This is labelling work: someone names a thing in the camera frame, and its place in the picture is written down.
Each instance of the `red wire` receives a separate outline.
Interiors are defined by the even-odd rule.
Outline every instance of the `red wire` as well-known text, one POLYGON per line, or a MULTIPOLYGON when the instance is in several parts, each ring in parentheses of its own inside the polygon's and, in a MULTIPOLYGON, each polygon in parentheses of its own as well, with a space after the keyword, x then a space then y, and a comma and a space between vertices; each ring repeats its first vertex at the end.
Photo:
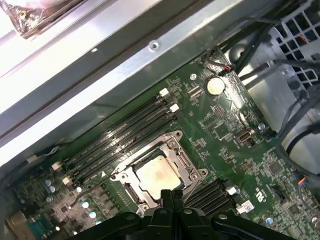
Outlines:
POLYGON ((300 38, 302 41, 304 41, 305 43, 308 43, 308 42, 309 42, 308 39, 307 39, 306 37, 302 36, 302 35, 300 35, 299 38, 300 38))

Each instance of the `metal grille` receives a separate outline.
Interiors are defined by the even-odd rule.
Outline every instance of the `metal grille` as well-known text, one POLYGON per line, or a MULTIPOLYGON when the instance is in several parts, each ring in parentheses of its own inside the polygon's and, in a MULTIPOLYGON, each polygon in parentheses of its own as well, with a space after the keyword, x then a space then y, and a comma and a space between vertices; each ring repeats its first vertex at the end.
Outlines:
MULTIPOLYGON (((285 17, 276 26, 276 41, 288 60, 320 61, 320 14, 317 1, 308 1, 285 17)), ((319 77, 311 69, 293 67, 302 85, 308 89, 319 84, 319 77)))

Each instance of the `white connector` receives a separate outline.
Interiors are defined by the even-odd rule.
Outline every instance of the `white connector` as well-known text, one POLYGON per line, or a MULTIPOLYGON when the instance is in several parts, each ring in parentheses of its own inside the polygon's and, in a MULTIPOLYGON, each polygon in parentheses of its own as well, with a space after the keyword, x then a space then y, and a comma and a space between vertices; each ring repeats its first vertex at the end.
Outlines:
POLYGON ((65 177, 64 179, 62 179, 62 182, 63 182, 63 184, 64 185, 66 185, 66 186, 70 186, 71 184, 72 184, 72 180, 71 180, 71 178, 70 177, 65 177))
POLYGON ((174 113, 174 112, 176 112, 176 111, 178 111, 178 110, 179 110, 178 104, 174 104, 174 105, 172 105, 172 106, 170 107, 170 111, 171 111, 172 113, 174 113))
POLYGON ((52 164, 51 168, 54 170, 54 171, 60 171, 62 170, 62 167, 61 167, 61 164, 59 161, 55 162, 54 164, 52 164))
POLYGON ((159 92, 160 97, 164 97, 169 94, 168 89, 164 88, 159 92))

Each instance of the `black cable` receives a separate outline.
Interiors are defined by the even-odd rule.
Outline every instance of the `black cable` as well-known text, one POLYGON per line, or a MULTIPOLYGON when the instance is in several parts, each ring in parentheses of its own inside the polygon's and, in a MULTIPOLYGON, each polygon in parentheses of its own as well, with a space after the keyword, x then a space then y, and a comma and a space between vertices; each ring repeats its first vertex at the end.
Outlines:
POLYGON ((284 131, 285 127, 286 127, 286 124, 287 122, 289 121, 289 118, 293 112, 293 110, 295 109, 295 107, 301 103, 301 101, 304 99, 304 94, 302 92, 300 92, 299 94, 299 97, 296 99, 296 101, 288 108, 284 118, 283 118, 283 121, 282 121, 282 125, 281 125, 281 128, 278 132, 278 136, 282 134, 282 132, 284 131))
MULTIPOLYGON (((287 2, 287 0, 283 0, 279 4, 277 4, 273 9, 271 9, 269 12, 267 12, 265 15, 263 15, 264 19, 275 19, 275 10, 282 8, 282 5, 284 5, 287 2)), ((278 16, 278 20, 283 18, 288 14, 288 11, 284 10, 281 12, 278 16)), ((260 23, 260 22, 254 22, 250 24, 249 26, 246 26, 233 36, 229 37, 226 39, 224 42, 222 42, 219 45, 219 48, 225 53, 227 52, 230 48, 232 48, 234 45, 236 45, 238 42, 240 42, 242 39, 247 38, 249 35, 253 34, 254 32, 257 31, 257 29, 261 29, 265 24, 260 23)))
POLYGON ((287 137, 287 135, 291 132, 291 130, 297 125, 297 123, 307 114, 307 112, 313 108, 317 103, 320 102, 320 93, 315 94, 313 98, 310 98, 297 112, 296 114, 288 121, 282 133, 278 136, 277 142, 275 144, 275 151, 278 153, 279 157, 282 158, 285 162, 295 167, 301 173, 307 176, 313 176, 316 178, 320 178, 318 174, 314 174, 313 172, 301 167, 295 161, 293 161, 288 154, 284 151, 282 147, 282 142, 287 137))
POLYGON ((308 126, 308 128, 306 130, 304 130, 303 132, 301 132, 300 134, 298 134, 288 145, 288 147, 286 148, 286 153, 290 156, 292 150, 294 149, 294 147, 297 145, 297 143, 303 139, 304 137, 310 135, 310 134, 318 134, 320 133, 320 123, 315 123, 312 124, 310 126, 308 126))
MULTIPOLYGON (((302 69, 312 69, 315 71, 315 73, 320 75, 320 63, 314 63, 314 62, 307 62, 307 61, 297 61, 297 60, 286 60, 286 59, 276 59, 272 60, 273 64, 275 65, 283 65, 287 64, 292 67, 302 68, 302 69)), ((251 78, 254 75, 259 74, 263 70, 267 69, 269 67, 268 63, 264 63, 257 68, 255 68, 252 72, 249 72, 243 76, 240 77, 241 81, 244 81, 248 78, 251 78)))
POLYGON ((229 65, 225 65, 213 60, 210 60, 210 56, 212 54, 212 51, 214 50, 214 48, 217 47, 217 45, 220 43, 221 40, 223 40, 235 27, 239 26, 241 23, 247 21, 246 25, 250 25, 254 22, 258 22, 258 23, 268 23, 268 24, 281 24, 281 21, 278 20, 274 20, 274 19, 268 19, 268 18, 264 18, 264 17, 241 17, 240 19, 238 19, 237 21, 233 22, 231 25, 229 25, 226 29, 223 30, 223 32, 220 33, 219 37, 217 37, 211 44, 211 47, 206 51, 205 54, 205 59, 208 63, 214 65, 214 66, 218 66, 218 67, 231 67, 229 65))
POLYGON ((29 163, 27 161, 21 162, 18 166, 16 166, 14 169, 12 169, 10 172, 8 172, 2 179, 0 183, 0 193, 3 193, 7 190, 7 188, 13 184, 10 182, 13 178, 15 178, 20 171, 27 166, 29 163))
POLYGON ((240 77, 240 81, 244 81, 244 80, 246 80, 248 78, 251 78, 251 77, 259 74, 260 72, 262 72, 263 70, 265 70, 267 68, 269 68, 269 64, 268 63, 264 63, 264 64, 258 66, 257 68, 255 68, 252 72, 249 72, 249 73, 241 76, 240 77))
MULTIPOLYGON (((300 1, 286 1, 282 7, 274 10, 274 18, 279 18, 283 13, 289 14, 300 5, 300 1)), ((248 47, 243 51, 241 57, 236 63, 235 72, 239 74, 243 68, 249 63, 250 59, 256 52, 261 42, 266 38, 273 24, 265 24, 261 30, 255 34, 253 39, 249 42, 248 47)))

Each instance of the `chip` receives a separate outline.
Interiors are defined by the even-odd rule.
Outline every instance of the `chip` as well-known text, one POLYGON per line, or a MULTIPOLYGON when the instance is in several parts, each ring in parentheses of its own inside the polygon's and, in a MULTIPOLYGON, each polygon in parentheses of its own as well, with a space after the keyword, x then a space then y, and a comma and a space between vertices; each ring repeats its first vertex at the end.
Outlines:
POLYGON ((102 194, 99 199, 101 202, 105 202, 109 199, 109 196, 107 194, 102 194))
POLYGON ((269 169, 272 174, 275 174, 281 170, 281 165, 277 161, 275 161, 274 163, 269 165, 269 169))
POLYGON ((293 204, 292 206, 290 206, 290 207, 288 208, 288 210, 289 210, 289 212, 290 212, 292 215, 295 215, 295 214, 297 214, 297 213, 300 212, 298 206, 295 205, 295 204, 293 204))
POLYGON ((248 165, 246 163, 244 163, 244 164, 241 165, 241 168, 243 170, 247 170, 248 169, 248 165))
POLYGON ((86 219, 88 217, 88 215, 86 213, 82 213, 81 218, 82 219, 86 219))
POLYGON ((32 192, 33 189, 34 189, 33 186, 28 186, 28 187, 26 188, 26 190, 27 190, 28 192, 32 192))
POLYGON ((105 190, 102 187, 98 187, 96 190, 93 191, 96 195, 101 195, 105 192, 105 190))
POLYGON ((68 208, 66 206, 63 206, 60 208, 61 212, 65 213, 66 211, 68 211, 68 208))

